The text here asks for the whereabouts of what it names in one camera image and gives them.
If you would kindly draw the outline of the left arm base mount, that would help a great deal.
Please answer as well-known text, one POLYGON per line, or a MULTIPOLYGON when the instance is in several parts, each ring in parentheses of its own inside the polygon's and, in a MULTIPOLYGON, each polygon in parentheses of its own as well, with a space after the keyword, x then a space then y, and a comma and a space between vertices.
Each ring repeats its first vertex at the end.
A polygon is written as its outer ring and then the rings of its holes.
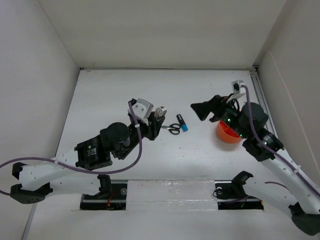
POLYGON ((111 180, 109 175, 98 175, 99 192, 82 194, 80 209, 84 211, 124 211, 127 205, 128 181, 111 180))

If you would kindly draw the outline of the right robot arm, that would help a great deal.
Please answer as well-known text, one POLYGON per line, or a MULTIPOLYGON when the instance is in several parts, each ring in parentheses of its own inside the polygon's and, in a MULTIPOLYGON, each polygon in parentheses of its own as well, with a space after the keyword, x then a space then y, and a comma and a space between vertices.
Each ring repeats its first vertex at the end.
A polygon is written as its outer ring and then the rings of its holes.
POLYGON ((260 199, 286 214, 293 224, 309 236, 320 232, 320 190, 286 153, 283 143, 265 128, 268 115, 263 108, 247 100, 241 109, 230 96, 215 95, 211 100, 192 103, 201 121, 209 114, 211 122, 222 121, 241 137, 244 149, 270 170, 286 187, 285 191, 242 171, 231 180, 232 193, 240 198, 260 199))

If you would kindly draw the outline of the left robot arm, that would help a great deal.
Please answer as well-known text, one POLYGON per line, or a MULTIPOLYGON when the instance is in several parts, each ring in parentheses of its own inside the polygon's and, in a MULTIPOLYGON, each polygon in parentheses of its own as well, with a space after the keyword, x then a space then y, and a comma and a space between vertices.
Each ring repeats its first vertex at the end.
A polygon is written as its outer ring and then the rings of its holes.
POLYGON ((110 176, 139 162, 143 138, 154 141, 165 119, 155 112, 151 112, 146 122, 131 116, 130 125, 114 122, 64 154, 40 157, 40 164, 24 164, 26 158, 19 158, 12 166, 12 175, 19 183, 11 186, 9 196, 24 205, 65 194, 107 198, 112 193, 110 176))

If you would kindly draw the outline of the black handled scissors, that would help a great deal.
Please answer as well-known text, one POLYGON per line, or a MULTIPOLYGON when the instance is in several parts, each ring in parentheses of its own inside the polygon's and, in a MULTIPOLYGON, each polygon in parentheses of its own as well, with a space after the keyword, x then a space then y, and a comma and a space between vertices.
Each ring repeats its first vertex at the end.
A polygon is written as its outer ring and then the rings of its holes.
POLYGON ((172 123, 170 125, 162 125, 161 128, 168 130, 172 135, 179 135, 181 132, 181 125, 178 123, 172 123))

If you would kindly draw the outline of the blue and black highlighter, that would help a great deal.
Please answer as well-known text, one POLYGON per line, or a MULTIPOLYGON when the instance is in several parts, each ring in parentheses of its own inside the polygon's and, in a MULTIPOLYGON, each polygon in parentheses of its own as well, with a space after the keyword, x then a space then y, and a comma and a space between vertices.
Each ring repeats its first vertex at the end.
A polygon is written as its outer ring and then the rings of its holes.
POLYGON ((176 117, 177 117, 178 123, 179 123, 182 131, 183 132, 187 132, 188 131, 188 127, 187 127, 182 115, 181 114, 177 114, 176 117))

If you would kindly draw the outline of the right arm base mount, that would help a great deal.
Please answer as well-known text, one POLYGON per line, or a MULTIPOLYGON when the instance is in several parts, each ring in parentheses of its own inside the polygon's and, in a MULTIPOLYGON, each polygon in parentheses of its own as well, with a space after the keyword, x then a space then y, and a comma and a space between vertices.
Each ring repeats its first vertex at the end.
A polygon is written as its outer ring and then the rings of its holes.
POLYGON ((253 175, 241 171, 231 180, 215 180, 212 196, 217 200, 218 210, 264 210, 263 202, 247 195, 243 186, 253 175))

